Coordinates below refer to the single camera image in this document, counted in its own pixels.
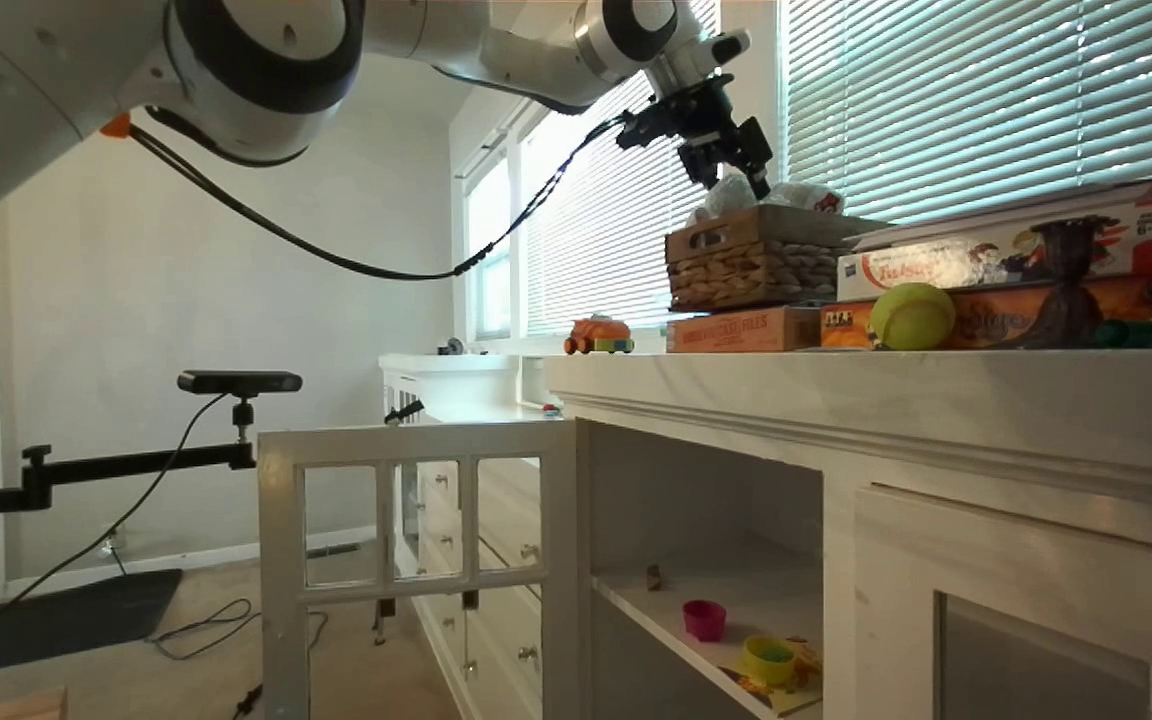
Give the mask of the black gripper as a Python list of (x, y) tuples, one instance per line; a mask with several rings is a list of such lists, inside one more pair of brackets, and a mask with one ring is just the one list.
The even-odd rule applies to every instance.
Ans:
[(675, 156), (691, 185), (717, 189), (723, 169), (740, 169), (756, 194), (766, 192), (770, 145), (756, 114), (732, 114), (727, 74), (652, 97), (639, 113), (620, 113), (620, 148), (648, 148), (662, 134), (675, 134)]

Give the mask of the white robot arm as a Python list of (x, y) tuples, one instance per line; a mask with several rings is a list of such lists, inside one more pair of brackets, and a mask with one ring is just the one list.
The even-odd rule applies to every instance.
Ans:
[(686, 0), (577, 0), (559, 35), (498, 0), (0, 0), (0, 198), (130, 107), (231, 163), (289, 163), (373, 57), (569, 114), (639, 74), (628, 148), (666, 134), (694, 185), (758, 175), (770, 148), (727, 100), (742, 46)]

